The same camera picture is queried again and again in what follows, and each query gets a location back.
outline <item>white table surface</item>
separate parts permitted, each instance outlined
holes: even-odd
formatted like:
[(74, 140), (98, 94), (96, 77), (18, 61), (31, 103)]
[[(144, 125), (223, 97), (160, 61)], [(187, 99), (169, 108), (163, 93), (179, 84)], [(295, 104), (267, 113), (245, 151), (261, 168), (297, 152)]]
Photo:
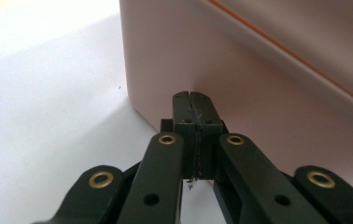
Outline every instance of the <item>white table surface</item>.
[[(84, 171), (129, 168), (155, 133), (128, 100), (118, 1), (0, 9), (0, 223), (51, 218)], [(207, 182), (185, 184), (181, 219), (224, 223)]]

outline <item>round hole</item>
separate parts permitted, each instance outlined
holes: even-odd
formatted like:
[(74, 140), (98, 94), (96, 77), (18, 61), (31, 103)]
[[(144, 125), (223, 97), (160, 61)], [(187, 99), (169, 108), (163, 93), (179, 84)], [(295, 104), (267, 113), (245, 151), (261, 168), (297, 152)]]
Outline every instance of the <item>round hole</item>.
[(283, 206), (290, 205), (290, 199), (285, 195), (276, 195), (275, 201)]
[(173, 135), (163, 135), (159, 138), (159, 142), (165, 145), (171, 145), (175, 143), (176, 138)]
[(311, 183), (325, 189), (332, 189), (336, 186), (336, 183), (330, 176), (321, 172), (317, 172), (317, 171), (309, 172), (307, 174), (307, 178), (308, 180), (311, 181)]
[(231, 136), (227, 137), (227, 141), (230, 144), (233, 144), (235, 146), (239, 146), (239, 145), (244, 144), (244, 139), (240, 136), (237, 136), (237, 135), (231, 135)]
[(159, 200), (160, 200), (159, 195), (157, 195), (157, 194), (148, 194), (144, 198), (144, 204), (146, 204), (148, 206), (152, 206), (152, 205), (157, 204), (159, 202)]
[(93, 189), (102, 189), (113, 181), (113, 175), (108, 171), (100, 171), (92, 175), (89, 179), (89, 185)]

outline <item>white background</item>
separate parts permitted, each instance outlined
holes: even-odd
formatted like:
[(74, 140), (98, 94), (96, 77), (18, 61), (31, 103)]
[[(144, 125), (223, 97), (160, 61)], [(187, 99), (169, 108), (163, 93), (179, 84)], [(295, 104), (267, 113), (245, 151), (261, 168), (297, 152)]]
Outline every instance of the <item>white background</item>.
[[(129, 168), (153, 134), (128, 100), (118, 1), (0, 9), (0, 223), (51, 218), (84, 171)], [(185, 186), (182, 223), (224, 223), (206, 182)]]

